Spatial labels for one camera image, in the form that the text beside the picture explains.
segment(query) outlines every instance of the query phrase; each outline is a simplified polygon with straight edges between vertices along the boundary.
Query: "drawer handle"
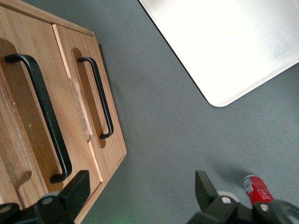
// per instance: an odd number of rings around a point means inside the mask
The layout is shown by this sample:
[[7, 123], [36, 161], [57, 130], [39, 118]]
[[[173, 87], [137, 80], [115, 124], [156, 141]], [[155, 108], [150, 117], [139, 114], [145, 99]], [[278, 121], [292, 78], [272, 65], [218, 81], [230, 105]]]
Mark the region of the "drawer handle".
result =
[[102, 81], [101, 81], [101, 77], [100, 77], [100, 73], [99, 73], [97, 63], [91, 57], [78, 58], [78, 62], [85, 62], [85, 61], [88, 61], [91, 65], [92, 69], [93, 69], [94, 79], [95, 79], [95, 82], [96, 82], [97, 87], [98, 87], [98, 92], [99, 92], [99, 95], [100, 95], [102, 107], [103, 107], [106, 122], [107, 122], [107, 125], [108, 125], [108, 133], [100, 135], [100, 139], [105, 139], [105, 138], [110, 137], [113, 134], [113, 131], [114, 131], [111, 115], [110, 115], [110, 112], [109, 112], [109, 108], [108, 108], [108, 104], [107, 104], [107, 100], [106, 100], [106, 96], [105, 96], [105, 92], [104, 92], [104, 88], [103, 88], [103, 84], [102, 84]]
[[64, 181], [72, 171], [71, 160], [66, 150], [64, 139], [62, 137], [54, 109], [43, 80], [41, 70], [36, 62], [36, 60], [28, 55], [13, 54], [4, 57], [5, 61], [8, 63], [15, 63], [22, 61], [28, 70], [31, 78], [34, 90], [40, 107], [43, 112], [53, 145], [55, 147], [59, 163], [61, 165], [62, 174], [54, 175], [50, 178], [51, 183], [58, 183]]

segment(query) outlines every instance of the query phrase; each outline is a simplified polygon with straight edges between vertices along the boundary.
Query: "soda can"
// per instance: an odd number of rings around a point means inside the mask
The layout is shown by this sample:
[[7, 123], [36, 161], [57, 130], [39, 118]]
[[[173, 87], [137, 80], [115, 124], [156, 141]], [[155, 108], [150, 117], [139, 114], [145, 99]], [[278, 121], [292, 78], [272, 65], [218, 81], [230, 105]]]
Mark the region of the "soda can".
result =
[[242, 183], [252, 205], [257, 202], [269, 203], [274, 200], [267, 185], [259, 176], [248, 175]]

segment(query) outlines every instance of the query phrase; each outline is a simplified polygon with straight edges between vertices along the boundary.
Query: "dark gray surface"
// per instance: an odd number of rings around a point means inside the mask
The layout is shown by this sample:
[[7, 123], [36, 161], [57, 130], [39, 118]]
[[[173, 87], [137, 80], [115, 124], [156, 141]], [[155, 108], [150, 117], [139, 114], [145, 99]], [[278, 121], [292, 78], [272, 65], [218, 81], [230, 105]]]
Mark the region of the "dark gray surface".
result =
[[299, 65], [216, 108], [138, 1], [25, 2], [93, 30], [106, 61], [128, 154], [83, 223], [186, 223], [199, 169], [248, 206], [241, 182], [251, 173], [299, 205]]

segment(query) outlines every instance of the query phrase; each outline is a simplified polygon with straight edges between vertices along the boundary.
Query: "white panel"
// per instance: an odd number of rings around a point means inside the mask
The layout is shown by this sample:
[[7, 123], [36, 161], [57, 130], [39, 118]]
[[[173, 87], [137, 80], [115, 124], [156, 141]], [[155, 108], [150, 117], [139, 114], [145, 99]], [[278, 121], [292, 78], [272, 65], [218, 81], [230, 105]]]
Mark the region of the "white panel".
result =
[[208, 102], [226, 106], [299, 62], [296, 0], [140, 0]]

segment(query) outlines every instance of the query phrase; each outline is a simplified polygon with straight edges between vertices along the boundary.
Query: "wooden drawer unit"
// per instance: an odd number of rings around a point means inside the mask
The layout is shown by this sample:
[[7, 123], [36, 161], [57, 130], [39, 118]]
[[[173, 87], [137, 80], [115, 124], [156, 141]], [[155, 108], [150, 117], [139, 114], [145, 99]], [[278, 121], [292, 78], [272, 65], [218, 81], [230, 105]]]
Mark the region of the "wooden drawer unit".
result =
[[93, 33], [0, 0], [0, 111], [0, 203], [26, 208], [88, 170], [81, 222], [126, 155]]

